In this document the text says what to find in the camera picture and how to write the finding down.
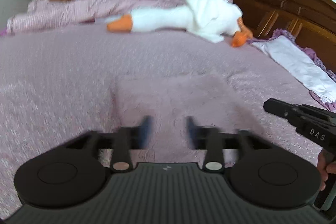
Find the person's right hand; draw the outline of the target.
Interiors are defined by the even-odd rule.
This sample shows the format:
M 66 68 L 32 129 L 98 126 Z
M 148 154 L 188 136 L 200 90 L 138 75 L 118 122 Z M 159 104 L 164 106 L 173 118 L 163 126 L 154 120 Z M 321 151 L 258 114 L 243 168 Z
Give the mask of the person's right hand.
M 317 169 L 321 175 L 321 185 L 319 188 L 321 191 L 325 189 L 326 182 L 327 182 L 327 179 L 329 178 L 329 175 L 336 173 L 335 161 L 327 163 L 325 155 L 326 155 L 326 151 L 322 149 L 318 155 L 318 162 L 317 162 Z

